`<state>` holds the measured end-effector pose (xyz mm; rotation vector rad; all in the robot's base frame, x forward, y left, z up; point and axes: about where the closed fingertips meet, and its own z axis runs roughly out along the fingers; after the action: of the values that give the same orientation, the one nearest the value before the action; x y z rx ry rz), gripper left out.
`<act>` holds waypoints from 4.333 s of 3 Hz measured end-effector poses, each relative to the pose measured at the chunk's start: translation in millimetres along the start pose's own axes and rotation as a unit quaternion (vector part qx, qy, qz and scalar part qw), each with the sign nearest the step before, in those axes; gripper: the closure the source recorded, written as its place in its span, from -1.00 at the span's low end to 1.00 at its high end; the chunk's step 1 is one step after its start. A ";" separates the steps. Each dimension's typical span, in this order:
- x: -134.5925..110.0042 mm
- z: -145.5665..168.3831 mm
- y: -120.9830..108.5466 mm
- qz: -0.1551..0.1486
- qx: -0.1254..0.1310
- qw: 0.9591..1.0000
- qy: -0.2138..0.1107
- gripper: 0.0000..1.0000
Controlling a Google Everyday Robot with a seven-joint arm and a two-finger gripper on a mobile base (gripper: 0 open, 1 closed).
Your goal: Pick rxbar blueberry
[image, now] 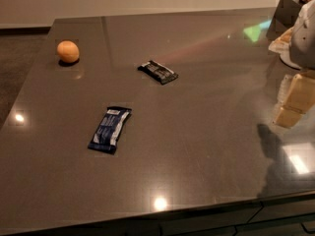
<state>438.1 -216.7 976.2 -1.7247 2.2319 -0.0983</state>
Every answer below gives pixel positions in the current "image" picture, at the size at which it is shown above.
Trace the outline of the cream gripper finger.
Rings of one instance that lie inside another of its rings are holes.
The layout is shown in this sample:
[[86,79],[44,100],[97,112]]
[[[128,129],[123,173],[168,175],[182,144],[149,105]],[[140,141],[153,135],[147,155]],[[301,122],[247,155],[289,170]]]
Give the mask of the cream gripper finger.
[[315,75],[313,72],[296,74],[288,88],[283,106],[305,114],[315,104]]
[[273,123],[284,128],[291,128],[298,123],[301,117],[300,113],[281,106],[276,111]]

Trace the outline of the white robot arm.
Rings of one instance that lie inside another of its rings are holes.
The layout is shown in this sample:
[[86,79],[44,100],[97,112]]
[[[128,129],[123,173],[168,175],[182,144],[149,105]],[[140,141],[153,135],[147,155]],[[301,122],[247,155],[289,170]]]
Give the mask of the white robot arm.
[[315,105],[315,0],[302,6],[294,26],[276,38],[269,50],[300,70],[294,76],[284,76],[273,120],[291,128]]

